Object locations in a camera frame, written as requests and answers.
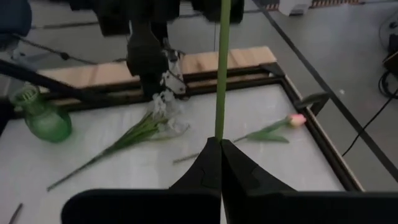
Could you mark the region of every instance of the green stem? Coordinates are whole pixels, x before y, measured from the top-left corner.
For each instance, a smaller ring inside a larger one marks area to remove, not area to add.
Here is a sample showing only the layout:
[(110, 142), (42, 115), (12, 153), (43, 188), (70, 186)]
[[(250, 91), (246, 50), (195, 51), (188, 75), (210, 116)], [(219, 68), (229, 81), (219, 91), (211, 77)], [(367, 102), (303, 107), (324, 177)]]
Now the green stem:
[(221, 21), (220, 21), (220, 49), (218, 51), (217, 103), (216, 103), (216, 129), (215, 129), (215, 136), (219, 141), (222, 140), (224, 134), (224, 110), (225, 110), (226, 73), (228, 66), (230, 15), (231, 15), (231, 0), (222, 0)]
[(235, 140), (233, 141), (233, 143), (236, 143), (236, 142), (238, 142), (238, 141), (240, 141), (240, 140), (246, 139), (247, 137), (248, 137), (248, 136), (243, 136), (243, 137), (237, 138), (237, 139), (235, 139)]
[(94, 163), (96, 163), (99, 160), (101, 160), (106, 155), (105, 152), (106, 152), (106, 149), (104, 151), (102, 151), (100, 154), (98, 154), (97, 156), (95, 156), (94, 158), (90, 159), (90, 161), (88, 161), (87, 163), (83, 164), (81, 167), (75, 169), (73, 172), (69, 173), (68, 175), (66, 175), (62, 179), (58, 180), (54, 184), (52, 184), (49, 187), (47, 187), (47, 191), (49, 192), (50, 190), (56, 188), (58, 185), (64, 183), (66, 180), (68, 180), (69, 178), (71, 178), (75, 174), (81, 172), (82, 170), (86, 169), (90, 165), (93, 165)]

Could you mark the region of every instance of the leaf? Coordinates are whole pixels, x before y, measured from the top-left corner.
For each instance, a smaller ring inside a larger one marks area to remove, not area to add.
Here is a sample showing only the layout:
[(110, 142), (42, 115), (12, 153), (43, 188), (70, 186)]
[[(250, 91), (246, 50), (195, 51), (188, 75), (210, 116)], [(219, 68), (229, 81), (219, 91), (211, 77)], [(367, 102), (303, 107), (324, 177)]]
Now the leaf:
[(289, 118), (285, 118), (285, 119), (282, 119), (280, 121), (276, 121), (275, 123), (273, 123), (273, 124), (263, 128), (263, 129), (261, 129), (258, 132), (270, 133), (272, 131), (275, 131), (276, 129), (279, 129), (279, 128), (283, 127), (283, 126), (288, 125), (289, 121), (290, 121)]
[(256, 132), (249, 134), (246, 138), (248, 140), (253, 140), (253, 141), (276, 141), (276, 142), (289, 143), (289, 140), (287, 140), (283, 136), (277, 136), (274, 134), (263, 133), (263, 132)]

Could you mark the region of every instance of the wooden plank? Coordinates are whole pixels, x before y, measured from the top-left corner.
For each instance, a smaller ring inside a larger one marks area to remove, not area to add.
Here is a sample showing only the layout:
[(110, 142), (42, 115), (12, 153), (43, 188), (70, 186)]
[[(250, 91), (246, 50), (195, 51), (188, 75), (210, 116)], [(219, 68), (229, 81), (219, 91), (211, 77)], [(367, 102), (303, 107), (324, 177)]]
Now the wooden plank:
[[(271, 50), (265, 46), (233, 49), (228, 56), (228, 68), (276, 62)], [(218, 52), (186, 55), (182, 58), (181, 68), (184, 74), (215, 71), (218, 69)], [(139, 81), (138, 76), (133, 77), (130, 74), (124, 62), (42, 70), (40, 73), (77, 88)]]

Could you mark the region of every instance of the green stick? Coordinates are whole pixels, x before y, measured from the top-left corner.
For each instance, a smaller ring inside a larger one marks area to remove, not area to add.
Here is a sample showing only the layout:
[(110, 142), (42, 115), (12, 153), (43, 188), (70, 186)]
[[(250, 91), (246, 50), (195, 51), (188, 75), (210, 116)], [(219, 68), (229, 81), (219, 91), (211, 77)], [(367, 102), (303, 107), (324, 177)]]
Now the green stick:
[(220, 49), (218, 50), (218, 74), (217, 74), (217, 103), (216, 103), (216, 138), (220, 141), (224, 133), (224, 110), (226, 91), (226, 72), (228, 63), (229, 45), (229, 17), (231, 15), (231, 0), (221, 2), (220, 22)]

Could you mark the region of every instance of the black frame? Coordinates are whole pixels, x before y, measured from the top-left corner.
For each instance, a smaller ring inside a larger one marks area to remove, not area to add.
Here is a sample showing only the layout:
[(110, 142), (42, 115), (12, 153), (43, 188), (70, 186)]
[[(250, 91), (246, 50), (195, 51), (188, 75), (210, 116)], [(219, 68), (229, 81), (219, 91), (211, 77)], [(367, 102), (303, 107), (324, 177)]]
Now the black frame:
[[(301, 105), (298, 102), (303, 101), (298, 93), (295, 91), (289, 79), (284, 75), (283, 71), (279, 68), (278, 64), (271, 63), (266, 65), (259, 65), (248, 68), (238, 68), (238, 69), (230, 69), (228, 70), (228, 77), (235, 76), (246, 76), (253, 74), (270, 74), (272, 73), (274, 76), (268, 77), (263, 76), (261, 78), (256, 78), (253, 80), (243, 80), (238, 82), (229, 82), (227, 83), (227, 91), (229, 90), (238, 90), (243, 88), (250, 88), (256, 86), (263, 85), (280, 85), (286, 95), (288, 96), (290, 102), (295, 107), (298, 113), (303, 114), (306, 119), (306, 127), (310, 131), (313, 136), (315, 142), (320, 148), (321, 152), (327, 159), (329, 165), (333, 169), (333, 172), (336, 174), (337, 178), (341, 182), (342, 186), (347, 191), (362, 191), (361, 186), (357, 183), (354, 177), (351, 175), (351, 172), (345, 166), (341, 156), (333, 147), (332, 143), (325, 136), (325, 133), (322, 131), (321, 127), (319, 127), (318, 123), (315, 120), (314, 114), (317, 114), (323, 105), (327, 102), (328, 98), (325, 97), (325, 94), (322, 94), (322, 97), (319, 97), (318, 101), (313, 101), (313, 107), (316, 108), (316, 111), (312, 113), (306, 106)], [(216, 79), (217, 71), (214, 72), (203, 72), (203, 73), (193, 73), (189, 75), (184, 75), (185, 81), (189, 85), (193, 82), (205, 81), (205, 80), (214, 80)], [(190, 95), (203, 95), (207, 93), (215, 93), (216, 92), (216, 84), (199, 86), (196, 88), (191, 88)], [(100, 93), (100, 95), (117, 93), (120, 91), (129, 91), (129, 90), (139, 90), (140, 86), (137, 82), (132, 83), (122, 83), (117, 85), (105, 85), (105, 86), (96, 86), (82, 89), (82, 93), (90, 92), (95, 93), (96, 95)], [(44, 94), (44, 98), (46, 100), (64, 100), (69, 99), (70, 97), (65, 96), (65, 94), (59, 93), (47, 93)], [(98, 100), (92, 103), (72, 103), (70, 105), (60, 106), (62, 109), (72, 112), (72, 111), (82, 111), (82, 110), (93, 110), (98, 108), (107, 108), (110, 106), (119, 106), (119, 105), (129, 105), (133, 103), (143, 103), (148, 101), (142, 95), (138, 96), (119, 96), (114, 97), (111, 101), (103, 101)], [(13, 106), (6, 99), (0, 100), (1, 111), (0, 111), (0, 134), (6, 126), (6, 123), (10, 119), (18, 119), (21, 117), (20, 113), (15, 113), (13, 111)]]

